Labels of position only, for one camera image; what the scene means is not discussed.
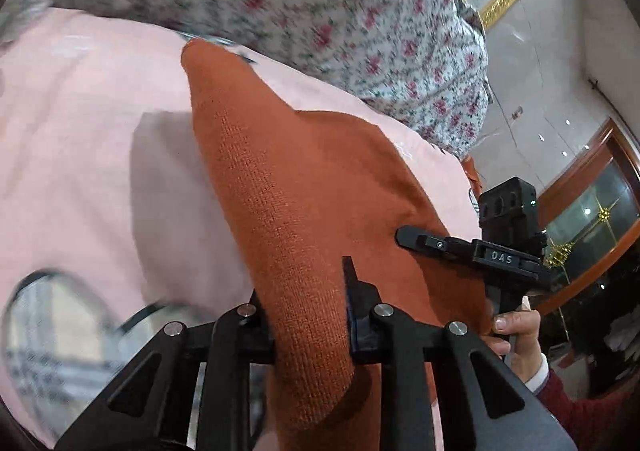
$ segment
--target ribbed knit texture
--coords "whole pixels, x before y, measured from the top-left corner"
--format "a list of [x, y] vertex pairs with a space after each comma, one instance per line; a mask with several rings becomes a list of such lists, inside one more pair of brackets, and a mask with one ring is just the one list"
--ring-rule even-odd
[[182, 66], [200, 151], [275, 337], [281, 448], [377, 450], [380, 376], [354, 373], [342, 256], [385, 302], [436, 325], [488, 328], [482, 280], [396, 245], [401, 225], [447, 232], [376, 126], [294, 111], [241, 58], [203, 40], [187, 44]]

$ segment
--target fingernail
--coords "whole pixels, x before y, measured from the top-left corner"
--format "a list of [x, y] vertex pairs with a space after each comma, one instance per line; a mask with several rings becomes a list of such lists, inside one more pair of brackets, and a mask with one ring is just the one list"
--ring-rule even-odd
[[504, 330], [505, 328], [507, 328], [507, 319], [505, 319], [504, 317], [495, 318], [494, 326], [496, 331]]

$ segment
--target metal bolt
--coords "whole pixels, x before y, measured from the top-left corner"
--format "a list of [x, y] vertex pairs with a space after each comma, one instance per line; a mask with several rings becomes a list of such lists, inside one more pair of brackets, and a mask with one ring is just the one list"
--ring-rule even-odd
[[255, 314], [255, 310], [255, 306], [250, 303], [245, 303], [243, 305], [240, 305], [236, 312], [238, 312], [238, 315], [241, 315], [242, 317], [251, 317]]
[[449, 325], [449, 332], [457, 336], [463, 336], [467, 332], [465, 323], [462, 321], [453, 321]]
[[380, 317], [389, 317], [394, 312], [394, 308], [386, 303], [378, 303], [373, 307], [373, 312]]
[[182, 333], [182, 323], [171, 321], [164, 325], [164, 333], [170, 337], [177, 336]]

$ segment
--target floral blanket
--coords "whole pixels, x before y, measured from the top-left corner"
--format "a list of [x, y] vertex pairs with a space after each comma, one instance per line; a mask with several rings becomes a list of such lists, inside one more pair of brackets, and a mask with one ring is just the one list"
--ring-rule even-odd
[[215, 34], [363, 99], [463, 158], [490, 92], [478, 14], [460, 0], [53, 0]]

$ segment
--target maroon sweater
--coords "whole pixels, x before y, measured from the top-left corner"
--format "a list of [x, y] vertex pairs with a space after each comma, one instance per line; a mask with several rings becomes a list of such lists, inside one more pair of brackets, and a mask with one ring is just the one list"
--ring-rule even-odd
[[604, 399], [572, 401], [560, 378], [549, 370], [549, 378], [538, 399], [558, 419], [579, 451], [588, 451], [613, 422], [629, 393], [612, 393]]

